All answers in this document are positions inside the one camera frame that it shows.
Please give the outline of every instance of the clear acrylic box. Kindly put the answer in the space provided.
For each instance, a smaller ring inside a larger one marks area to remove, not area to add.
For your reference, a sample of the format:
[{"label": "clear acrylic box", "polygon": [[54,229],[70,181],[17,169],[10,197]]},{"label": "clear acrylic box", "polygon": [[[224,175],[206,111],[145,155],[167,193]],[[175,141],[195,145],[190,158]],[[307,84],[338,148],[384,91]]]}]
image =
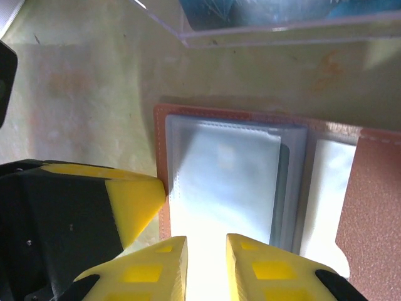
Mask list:
[{"label": "clear acrylic box", "polygon": [[130,1],[190,48],[401,36],[401,0]]}]

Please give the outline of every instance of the square cutout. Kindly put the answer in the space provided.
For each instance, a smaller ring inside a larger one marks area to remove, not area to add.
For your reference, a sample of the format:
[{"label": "square cutout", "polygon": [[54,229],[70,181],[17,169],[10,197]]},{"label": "square cutout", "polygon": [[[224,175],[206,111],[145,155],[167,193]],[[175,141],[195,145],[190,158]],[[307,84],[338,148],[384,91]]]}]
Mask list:
[{"label": "square cutout", "polygon": [[149,293],[111,293],[104,301],[150,301]]},{"label": "square cutout", "polygon": [[163,265],[134,265],[124,272],[122,282],[158,282]]},{"label": "square cutout", "polygon": [[317,301],[305,289],[272,288],[264,293],[266,301]]},{"label": "square cutout", "polygon": [[172,250],[173,246],[164,246],[163,248],[156,250],[156,253],[170,253]]},{"label": "square cutout", "polygon": [[252,263],[252,267],[259,280],[296,279],[294,270],[283,261],[259,261]]}]

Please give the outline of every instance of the yellow plastic part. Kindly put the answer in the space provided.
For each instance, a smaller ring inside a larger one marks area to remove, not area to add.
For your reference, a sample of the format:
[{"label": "yellow plastic part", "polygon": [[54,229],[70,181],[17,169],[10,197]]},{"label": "yellow plastic part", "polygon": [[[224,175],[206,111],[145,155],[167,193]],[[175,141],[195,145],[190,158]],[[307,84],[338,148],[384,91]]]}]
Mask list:
[{"label": "yellow plastic part", "polygon": [[336,301],[315,276],[331,268],[239,234],[227,235],[232,301]]},{"label": "yellow plastic part", "polygon": [[93,267],[99,281],[83,301],[184,301],[187,238],[176,236],[135,253]]},{"label": "yellow plastic part", "polygon": [[150,177],[136,181],[106,180],[122,246],[126,249],[165,203],[162,181]]},{"label": "yellow plastic part", "polygon": [[137,239],[165,203],[163,183],[155,177],[78,164],[50,164],[41,168],[57,174],[104,178],[124,249]]}]

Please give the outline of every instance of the brown leather cover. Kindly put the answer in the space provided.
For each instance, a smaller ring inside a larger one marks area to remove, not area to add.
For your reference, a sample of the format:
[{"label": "brown leather cover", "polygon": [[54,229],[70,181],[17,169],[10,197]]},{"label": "brown leather cover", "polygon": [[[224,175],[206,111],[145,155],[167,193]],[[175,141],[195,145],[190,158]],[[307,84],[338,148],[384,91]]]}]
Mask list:
[{"label": "brown leather cover", "polygon": [[401,300],[400,133],[362,130],[336,242],[368,300]]},{"label": "brown leather cover", "polygon": [[[283,114],[160,104],[154,108],[157,174],[169,191],[165,118],[191,115],[291,123],[317,132],[359,138],[337,233],[350,263],[350,282],[370,301],[401,300],[401,134]],[[167,200],[159,213],[160,239],[171,236]]]}]

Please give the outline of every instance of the beige table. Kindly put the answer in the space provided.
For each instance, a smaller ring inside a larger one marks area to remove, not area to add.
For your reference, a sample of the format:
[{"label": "beige table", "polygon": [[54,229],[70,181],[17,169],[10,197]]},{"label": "beige table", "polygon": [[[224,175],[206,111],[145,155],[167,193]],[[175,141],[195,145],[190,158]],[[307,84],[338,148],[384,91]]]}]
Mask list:
[{"label": "beige table", "polygon": [[[401,40],[192,50],[129,0],[27,0],[3,41],[19,66],[0,163],[57,159],[155,175],[158,102],[401,129]],[[157,237],[155,219],[135,247]]]}]

